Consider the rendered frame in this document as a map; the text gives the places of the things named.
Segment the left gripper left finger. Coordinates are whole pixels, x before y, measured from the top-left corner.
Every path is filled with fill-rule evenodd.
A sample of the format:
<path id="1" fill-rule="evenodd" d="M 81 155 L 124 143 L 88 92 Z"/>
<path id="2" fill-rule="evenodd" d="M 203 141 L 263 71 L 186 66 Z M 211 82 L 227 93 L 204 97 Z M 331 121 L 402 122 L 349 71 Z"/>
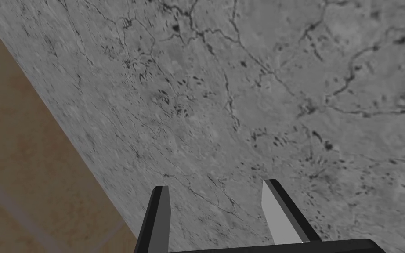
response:
<path id="1" fill-rule="evenodd" d="M 134 253 L 167 253 L 170 218 L 169 188 L 156 186 L 148 203 Z"/>

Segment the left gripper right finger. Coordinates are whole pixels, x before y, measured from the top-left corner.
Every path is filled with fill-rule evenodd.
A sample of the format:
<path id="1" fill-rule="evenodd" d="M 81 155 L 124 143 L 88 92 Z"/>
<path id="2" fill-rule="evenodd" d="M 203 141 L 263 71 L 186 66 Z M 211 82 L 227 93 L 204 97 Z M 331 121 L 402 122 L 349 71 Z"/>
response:
<path id="1" fill-rule="evenodd" d="M 321 241 L 307 218 L 276 179 L 263 180 L 261 207 L 274 244 Z"/>

